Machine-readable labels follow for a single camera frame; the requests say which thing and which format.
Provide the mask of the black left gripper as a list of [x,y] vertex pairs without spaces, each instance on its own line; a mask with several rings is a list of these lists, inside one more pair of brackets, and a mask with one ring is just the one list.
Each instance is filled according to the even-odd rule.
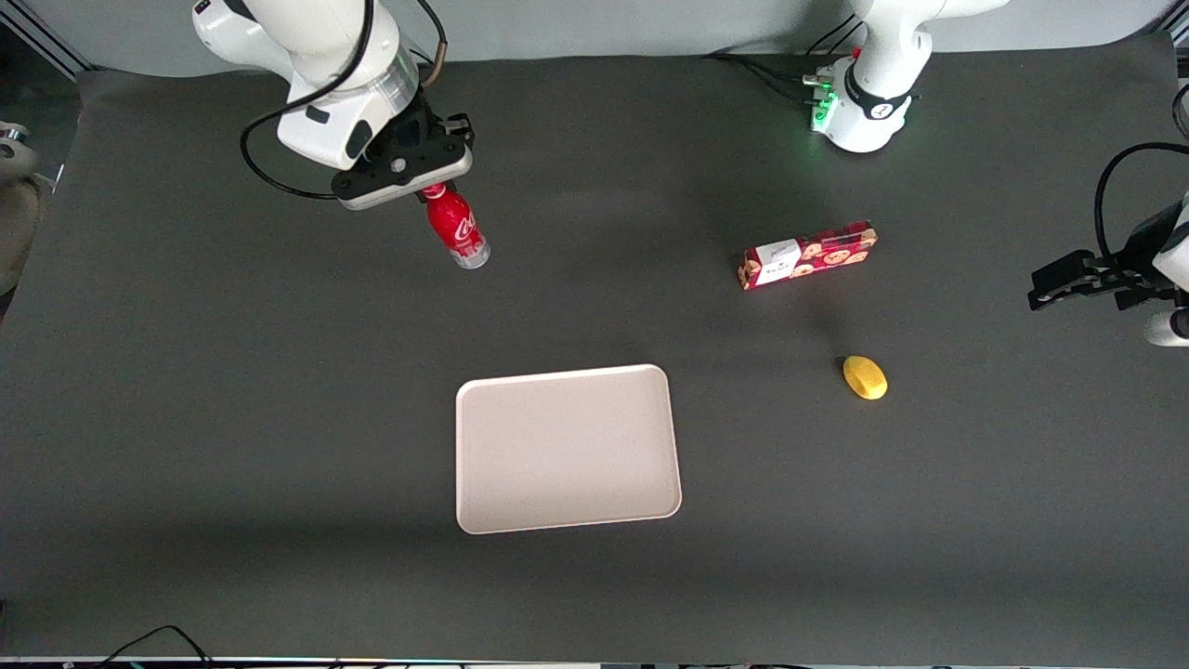
[[1111,250],[1101,233],[1101,255],[1107,261],[1113,280],[1103,280],[1099,258],[1092,251],[1072,251],[1056,261],[1045,264],[1031,274],[1032,291],[1027,294],[1028,310],[1042,310],[1076,296],[1113,294],[1118,310],[1141,305],[1149,299],[1168,299],[1176,308],[1185,308],[1185,289],[1177,288],[1162,271],[1156,270],[1156,254],[1175,236],[1177,225],[1184,222],[1184,203],[1174,203],[1156,212],[1137,225],[1121,250]]

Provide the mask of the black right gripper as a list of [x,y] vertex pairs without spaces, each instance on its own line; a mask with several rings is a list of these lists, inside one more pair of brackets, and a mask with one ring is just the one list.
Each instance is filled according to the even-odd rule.
[[[391,175],[463,175],[473,165],[474,128],[470,115],[438,115],[424,90],[413,94],[370,143],[370,168]],[[423,190],[416,191],[427,203]]]

